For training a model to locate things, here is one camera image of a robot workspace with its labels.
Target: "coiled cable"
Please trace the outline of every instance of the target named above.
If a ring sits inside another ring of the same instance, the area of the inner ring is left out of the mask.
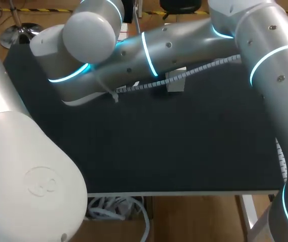
[[[207,70],[209,68],[220,66],[220,65],[227,64],[227,63],[230,63],[230,62],[234,62],[234,61],[236,61],[238,59],[240,59],[240,55],[239,54],[233,55],[233,56],[230,56],[230,57],[227,57],[227,58],[224,58],[224,59],[219,59],[217,61],[214,61],[214,62],[211,62],[209,64],[203,65],[201,67],[194,68],[194,69],[192,69],[190,71],[181,73],[181,74],[179,74],[177,76],[170,77],[170,78],[167,78],[167,79],[162,80],[162,81],[148,83],[148,84],[143,84],[143,85],[138,85],[138,86],[133,86],[133,87],[117,88],[115,90],[115,92],[116,93],[125,93],[125,92],[132,92],[132,91],[149,89],[149,88],[153,88],[153,87],[159,87],[159,86],[166,85],[166,84],[169,84],[169,83],[172,83],[172,82],[176,82],[176,81],[178,81],[180,79],[183,79],[185,77],[194,75],[196,73],[199,73],[201,71]]]

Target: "white robotic arm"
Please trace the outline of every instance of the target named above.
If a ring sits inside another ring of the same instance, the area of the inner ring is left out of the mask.
[[[82,174],[29,116],[0,61],[0,241],[68,241],[86,207]]]

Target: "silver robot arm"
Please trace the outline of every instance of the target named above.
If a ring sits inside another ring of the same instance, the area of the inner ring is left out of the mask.
[[[82,174],[32,120],[0,61],[0,241],[68,241],[86,207]]]
[[[250,84],[264,96],[288,169],[288,17],[269,0],[209,0],[211,19],[235,37]],[[274,241],[288,241],[288,179],[269,210]]]

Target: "screw hole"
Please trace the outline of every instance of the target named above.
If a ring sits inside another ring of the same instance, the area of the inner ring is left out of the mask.
[[[281,76],[279,76],[278,78],[277,78],[277,81],[278,82],[282,82],[282,81],[284,81],[285,80],[285,76],[284,75],[281,75]]]
[[[270,30],[275,30],[275,29],[277,29],[277,26],[276,26],[276,25],[270,25],[270,26],[269,26],[269,29],[270,29]]]
[[[61,236],[61,242],[65,242],[68,239],[68,235],[66,233],[62,234]]]

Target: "yellow and black floor tape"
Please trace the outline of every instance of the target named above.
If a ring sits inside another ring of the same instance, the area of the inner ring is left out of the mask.
[[[2,9],[4,12],[10,12],[10,9]],[[71,13],[73,10],[68,10],[68,9],[17,9],[18,12],[58,12],[58,13]],[[165,15],[166,12],[162,11],[145,11],[143,12],[144,14],[149,14],[149,15]],[[204,11],[196,11],[192,14],[199,14],[199,15],[208,15],[210,14],[209,12],[204,12]]]

